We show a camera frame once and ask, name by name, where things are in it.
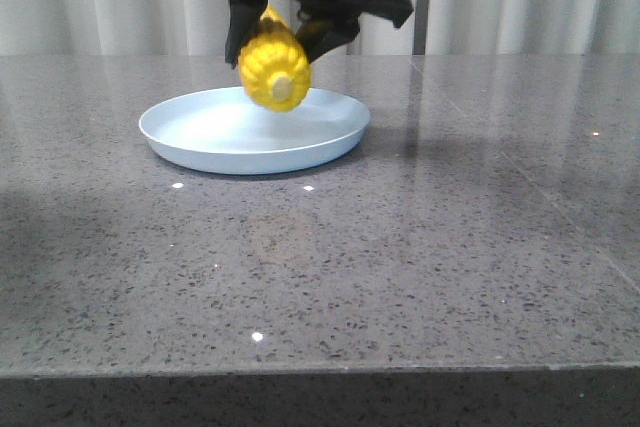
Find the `light blue plate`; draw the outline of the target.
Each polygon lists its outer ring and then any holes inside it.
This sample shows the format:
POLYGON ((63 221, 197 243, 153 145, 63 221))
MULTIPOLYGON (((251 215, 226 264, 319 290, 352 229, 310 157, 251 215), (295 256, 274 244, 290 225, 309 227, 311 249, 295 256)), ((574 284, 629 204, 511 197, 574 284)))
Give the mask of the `light blue plate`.
POLYGON ((362 102, 312 88, 294 110, 256 105, 240 87, 174 97, 143 113, 139 129, 165 160, 196 171, 264 175, 323 165, 351 151, 371 120, 362 102))

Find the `yellow corn cob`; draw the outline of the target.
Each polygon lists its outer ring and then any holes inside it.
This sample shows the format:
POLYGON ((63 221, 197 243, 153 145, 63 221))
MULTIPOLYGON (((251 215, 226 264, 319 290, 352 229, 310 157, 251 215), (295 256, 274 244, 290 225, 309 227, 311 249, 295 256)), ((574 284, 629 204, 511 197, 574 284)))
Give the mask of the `yellow corn cob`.
POLYGON ((284 19, 268 5, 255 34, 238 56, 240 79, 249 98, 274 112, 289 112, 305 99, 312 69, 284 19))

